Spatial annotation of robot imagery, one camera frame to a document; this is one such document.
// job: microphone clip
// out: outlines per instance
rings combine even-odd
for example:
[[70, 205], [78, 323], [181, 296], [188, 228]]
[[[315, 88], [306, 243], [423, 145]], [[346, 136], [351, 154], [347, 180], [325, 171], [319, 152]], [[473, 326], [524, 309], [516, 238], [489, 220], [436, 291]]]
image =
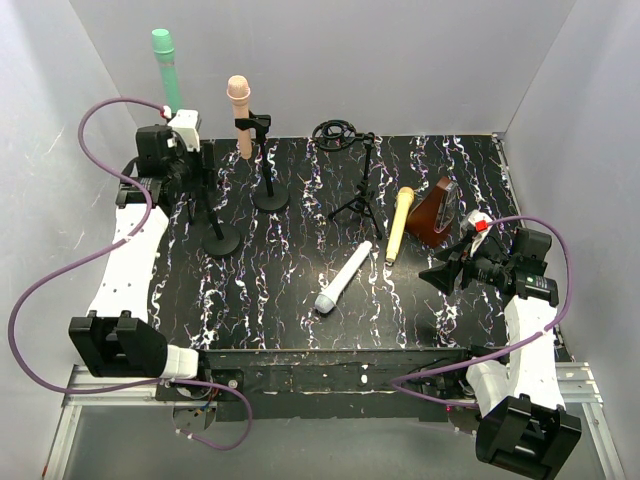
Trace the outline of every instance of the microphone clip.
[[249, 118], [236, 118], [236, 128], [240, 130], [254, 129], [256, 131], [256, 140], [261, 143], [266, 140], [269, 127], [271, 127], [271, 115], [255, 115], [249, 110]]

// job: green microphone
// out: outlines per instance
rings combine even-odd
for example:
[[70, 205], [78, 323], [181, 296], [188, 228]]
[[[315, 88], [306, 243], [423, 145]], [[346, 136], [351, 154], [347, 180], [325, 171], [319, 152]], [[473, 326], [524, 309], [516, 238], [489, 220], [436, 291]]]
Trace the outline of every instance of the green microphone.
[[162, 84], [164, 85], [164, 93], [167, 96], [167, 103], [171, 107], [173, 114], [182, 108], [182, 96], [180, 95], [180, 87], [178, 86], [178, 74], [174, 65], [175, 48], [173, 48], [173, 40], [169, 30], [164, 28], [156, 28], [151, 32], [153, 53], [156, 55], [158, 65], [160, 66], [160, 75], [162, 75]]

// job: white microphone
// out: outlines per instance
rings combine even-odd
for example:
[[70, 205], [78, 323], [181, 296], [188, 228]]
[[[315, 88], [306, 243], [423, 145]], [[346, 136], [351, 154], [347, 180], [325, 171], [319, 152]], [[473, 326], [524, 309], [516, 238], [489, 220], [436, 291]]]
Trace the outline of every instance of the white microphone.
[[360, 244], [345, 266], [342, 267], [342, 270], [338, 272], [336, 278], [333, 279], [333, 282], [318, 295], [315, 304], [316, 310], [320, 313], [329, 313], [336, 306], [338, 297], [344, 287], [347, 286], [347, 283], [349, 283], [349, 280], [356, 274], [365, 258], [369, 256], [372, 246], [371, 242], [368, 241]]
[[[249, 82], [242, 75], [234, 75], [229, 79], [227, 85], [227, 95], [231, 99], [233, 105], [234, 118], [249, 118], [249, 95], [251, 89]], [[251, 130], [238, 130], [238, 147], [240, 147], [240, 155], [245, 160], [251, 158]]]

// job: microphone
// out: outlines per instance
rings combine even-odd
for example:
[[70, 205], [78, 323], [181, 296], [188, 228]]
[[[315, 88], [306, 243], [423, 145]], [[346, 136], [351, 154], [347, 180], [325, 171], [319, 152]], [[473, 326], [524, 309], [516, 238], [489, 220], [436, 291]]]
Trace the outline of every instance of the microphone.
[[153, 53], [160, 66], [160, 75], [164, 85], [164, 93], [167, 96], [167, 103], [173, 113], [182, 108], [182, 96], [178, 86], [178, 74], [174, 65], [175, 48], [169, 30], [156, 28], [151, 32], [151, 43]]
[[413, 196], [413, 189], [409, 187], [402, 187], [398, 192], [396, 214], [393, 216], [391, 235], [389, 235], [389, 244], [387, 245], [387, 262], [395, 262], [398, 252], [400, 251], [404, 225], [407, 222], [407, 215], [409, 215], [409, 207], [413, 203]]
[[[251, 89], [249, 88], [249, 82], [242, 75], [234, 75], [229, 79], [227, 85], [227, 95], [231, 99], [233, 105], [234, 118], [249, 118], [249, 95], [251, 95]], [[245, 160], [251, 158], [251, 131], [250, 130], [238, 130], [238, 147], [240, 148], [240, 155]]]
[[342, 267], [342, 270], [338, 272], [336, 278], [333, 279], [333, 282], [318, 295], [315, 304], [316, 310], [320, 313], [329, 313], [336, 306], [338, 297], [344, 287], [347, 286], [347, 283], [349, 283], [349, 280], [356, 274], [365, 258], [369, 256], [372, 246], [369, 241], [360, 244], [355, 253], [351, 255], [351, 258]]

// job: round microphone stand base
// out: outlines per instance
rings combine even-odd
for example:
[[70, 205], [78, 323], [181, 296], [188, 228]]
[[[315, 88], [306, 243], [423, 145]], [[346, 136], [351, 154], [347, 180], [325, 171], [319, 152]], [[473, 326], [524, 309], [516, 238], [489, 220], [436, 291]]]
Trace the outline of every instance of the round microphone stand base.
[[222, 238], [214, 233], [208, 233], [202, 239], [202, 248], [215, 259], [227, 258], [238, 251], [242, 245], [240, 231], [233, 225], [218, 225], [222, 232]]
[[253, 205], [261, 213], [278, 213], [289, 206], [289, 190], [282, 185], [273, 184], [273, 195], [269, 196], [266, 191], [253, 194], [251, 198]]

